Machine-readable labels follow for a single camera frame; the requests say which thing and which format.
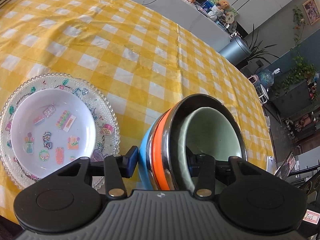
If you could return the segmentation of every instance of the teddy bear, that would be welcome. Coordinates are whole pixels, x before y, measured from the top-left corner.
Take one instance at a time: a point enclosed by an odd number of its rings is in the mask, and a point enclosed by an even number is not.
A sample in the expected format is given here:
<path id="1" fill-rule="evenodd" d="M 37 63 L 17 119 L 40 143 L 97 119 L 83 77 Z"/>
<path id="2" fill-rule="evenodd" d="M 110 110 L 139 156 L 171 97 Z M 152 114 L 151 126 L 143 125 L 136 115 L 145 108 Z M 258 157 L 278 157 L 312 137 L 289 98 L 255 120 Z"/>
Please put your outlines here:
<path id="1" fill-rule="evenodd" d="M 227 0 L 218 0 L 215 5 L 211 8 L 211 12 L 208 13 L 208 16 L 212 20 L 218 19 L 218 17 L 222 17 L 224 11 L 230 7 L 230 4 Z"/>

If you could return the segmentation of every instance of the plate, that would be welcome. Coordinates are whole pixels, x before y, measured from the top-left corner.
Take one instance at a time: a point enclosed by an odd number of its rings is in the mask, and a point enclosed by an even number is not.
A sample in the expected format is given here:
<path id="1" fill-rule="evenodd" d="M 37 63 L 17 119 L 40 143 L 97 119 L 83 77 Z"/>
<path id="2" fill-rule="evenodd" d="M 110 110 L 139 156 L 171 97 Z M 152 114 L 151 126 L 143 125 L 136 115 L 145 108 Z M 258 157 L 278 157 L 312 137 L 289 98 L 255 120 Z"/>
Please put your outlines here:
<path id="1" fill-rule="evenodd" d="M 119 153 L 119 126 L 107 97 L 89 82 L 63 73 L 49 73 L 29 79 L 18 87 L 4 104 L 0 115 L 0 158 L 11 180 L 21 189 L 40 178 L 25 171 L 14 156 L 10 139 L 12 119 L 19 105 L 33 93 L 43 89 L 60 89 L 76 95 L 88 107 L 96 127 L 96 143 L 92 161 L 102 161 L 105 156 Z M 111 134 L 103 131 L 112 128 Z M 93 177 L 92 187 L 99 189 L 103 177 Z"/>
<path id="2" fill-rule="evenodd" d="M 20 165 L 44 178 L 80 157 L 91 157 L 96 128 L 90 110 L 77 96 L 44 89 L 27 97 L 11 125 L 11 144 Z"/>

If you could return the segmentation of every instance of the table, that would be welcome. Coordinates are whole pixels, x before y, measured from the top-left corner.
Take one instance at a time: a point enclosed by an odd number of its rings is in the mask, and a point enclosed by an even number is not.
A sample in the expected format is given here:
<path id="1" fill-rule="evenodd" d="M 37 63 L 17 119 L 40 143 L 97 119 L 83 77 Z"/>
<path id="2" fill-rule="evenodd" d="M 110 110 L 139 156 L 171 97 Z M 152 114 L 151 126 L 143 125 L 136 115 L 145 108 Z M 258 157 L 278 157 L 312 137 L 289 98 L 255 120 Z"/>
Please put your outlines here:
<path id="1" fill-rule="evenodd" d="M 120 150 L 140 145 L 153 121 L 183 97 L 209 94 L 233 114 L 248 160 L 273 155 L 254 86 L 189 31 L 130 0 L 11 0 L 0 10 L 0 104 L 24 81 L 48 72 L 86 79 L 110 101 Z M 138 173 L 126 179 L 130 190 Z M 19 189 L 0 167 L 0 215 L 17 222 Z"/>

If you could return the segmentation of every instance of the blue wall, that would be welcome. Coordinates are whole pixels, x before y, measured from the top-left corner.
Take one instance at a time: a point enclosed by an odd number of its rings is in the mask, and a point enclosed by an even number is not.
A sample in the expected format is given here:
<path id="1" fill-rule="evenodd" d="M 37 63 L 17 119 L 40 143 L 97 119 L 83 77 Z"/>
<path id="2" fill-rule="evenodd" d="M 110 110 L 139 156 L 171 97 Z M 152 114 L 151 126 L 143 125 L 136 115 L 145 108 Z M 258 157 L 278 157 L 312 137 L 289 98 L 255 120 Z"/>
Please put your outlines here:
<path id="1" fill-rule="evenodd" d="M 306 61 L 314 64 L 317 71 L 320 71 L 320 29 L 301 42 L 298 52 Z M 282 55 L 279 59 L 269 65 L 267 69 L 273 71 L 277 68 L 280 68 L 282 73 L 285 74 L 285 72 L 289 71 L 295 66 L 295 63 L 292 60 L 295 55 L 296 53 L 294 51 L 288 51 L 286 54 Z"/>

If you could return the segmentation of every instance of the silver screw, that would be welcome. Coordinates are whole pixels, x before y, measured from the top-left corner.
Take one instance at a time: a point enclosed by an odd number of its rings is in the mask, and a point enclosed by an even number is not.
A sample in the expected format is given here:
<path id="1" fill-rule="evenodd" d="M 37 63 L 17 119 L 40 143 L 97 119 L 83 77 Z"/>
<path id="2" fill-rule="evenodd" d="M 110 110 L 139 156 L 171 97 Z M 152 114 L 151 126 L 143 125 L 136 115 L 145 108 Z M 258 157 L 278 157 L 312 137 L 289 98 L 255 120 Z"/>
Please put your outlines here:
<path id="1" fill-rule="evenodd" d="M 109 195 L 111 197 L 120 197 L 124 194 L 124 190 L 120 188 L 113 188 L 109 190 Z"/>
<path id="2" fill-rule="evenodd" d="M 207 188 L 201 188 L 201 189 L 198 189 L 196 194 L 199 196 L 199 197 L 209 197 L 211 196 L 212 194 L 212 191 L 207 189 Z"/>

